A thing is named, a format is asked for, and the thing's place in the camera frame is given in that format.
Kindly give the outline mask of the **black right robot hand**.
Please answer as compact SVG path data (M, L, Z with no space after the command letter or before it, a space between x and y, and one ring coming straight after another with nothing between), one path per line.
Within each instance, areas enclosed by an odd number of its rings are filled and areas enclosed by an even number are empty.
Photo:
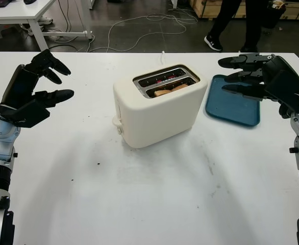
M220 59L218 64L241 70L225 77L227 84L222 90L247 99L278 102L283 119L299 114L299 75L281 56L245 53Z

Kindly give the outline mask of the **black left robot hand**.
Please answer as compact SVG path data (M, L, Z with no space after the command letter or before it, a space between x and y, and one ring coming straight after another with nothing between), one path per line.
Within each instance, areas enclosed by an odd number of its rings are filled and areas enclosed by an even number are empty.
M33 91L41 77L55 84L62 81L56 74L70 75L71 71L50 50L46 49L33 57L27 65L19 65L3 94L1 103L18 109L34 99Z

